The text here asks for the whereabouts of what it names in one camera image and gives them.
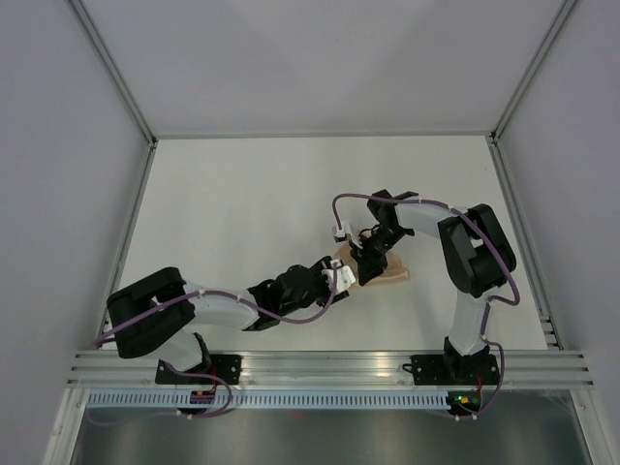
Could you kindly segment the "peach cloth napkin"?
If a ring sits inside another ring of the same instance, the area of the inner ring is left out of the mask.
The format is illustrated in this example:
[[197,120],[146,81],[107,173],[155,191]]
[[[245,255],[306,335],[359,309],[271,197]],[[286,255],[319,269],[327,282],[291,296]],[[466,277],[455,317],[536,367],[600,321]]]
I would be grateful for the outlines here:
[[[341,247],[339,247],[335,256],[342,261],[343,264],[349,266],[353,271],[356,282],[353,284],[354,288],[360,288],[359,284],[359,275],[357,269],[357,262],[351,256],[351,247],[348,243],[343,243]],[[411,279],[409,269],[403,264],[401,259],[393,252],[387,253],[387,268],[384,272],[378,276],[370,280],[365,284],[365,287],[371,286],[384,286],[397,284],[402,282],[408,282]]]

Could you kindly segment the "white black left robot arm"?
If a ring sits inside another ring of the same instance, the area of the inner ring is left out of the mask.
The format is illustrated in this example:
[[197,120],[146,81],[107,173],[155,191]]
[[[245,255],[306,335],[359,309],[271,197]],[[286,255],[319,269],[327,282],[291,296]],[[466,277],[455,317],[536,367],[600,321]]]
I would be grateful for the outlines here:
[[199,384],[214,368],[204,338],[190,331],[190,325],[246,332],[280,324],[308,325],[318,318],[297,318],[294,313],[317,306],[324,315],[348,296],[356,280],[348,265],[324,257],[310,267],[293,265],[274,279],[234,293],[196,285],[178,268],[168,266],[108,298],[111,328],[95,344],[113,342],[125,359],[158,359],[189,383]]

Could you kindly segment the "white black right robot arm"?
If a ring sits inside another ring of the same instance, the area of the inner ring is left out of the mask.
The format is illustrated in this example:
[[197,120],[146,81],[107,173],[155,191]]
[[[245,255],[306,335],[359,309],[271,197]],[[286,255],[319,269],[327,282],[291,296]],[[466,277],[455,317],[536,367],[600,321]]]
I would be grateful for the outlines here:
[[512,278],[516,257],[494,210],[485,203],[458,209],[413,192],[393,196],[381,190],[363,198],[377,224],[350,241],[357,282],[365,286],[386,276],[388,252],[402,238],[415,233],[437,238],[457,290],[442,369],[455,383],[467,381],[478,369],[474,355],[488,348],[484,335],[490,303],[516,305],[520,300]]

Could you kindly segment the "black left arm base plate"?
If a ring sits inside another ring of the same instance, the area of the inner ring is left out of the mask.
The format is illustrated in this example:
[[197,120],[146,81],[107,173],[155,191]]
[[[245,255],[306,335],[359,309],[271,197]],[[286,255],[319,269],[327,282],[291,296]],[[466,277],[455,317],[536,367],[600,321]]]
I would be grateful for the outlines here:
[[162,361],[158,361],[155,384],[161,386],[198,386],[217,385],[219,378],[230,386],[236,386],[242,369],[242,356],[215,354],[210,356],[208,368],[198,366],[184,373],[183,376],[171,371]]

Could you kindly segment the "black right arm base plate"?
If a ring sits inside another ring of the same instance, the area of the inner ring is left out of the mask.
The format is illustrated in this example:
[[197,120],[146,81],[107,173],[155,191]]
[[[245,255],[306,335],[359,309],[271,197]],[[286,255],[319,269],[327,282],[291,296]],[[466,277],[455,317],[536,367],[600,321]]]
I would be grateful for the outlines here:
[[477,387],[496,386],[500,368],[494,355],[474,361],[450,359],[445,354],[414,355],[403,365],[416,386]]

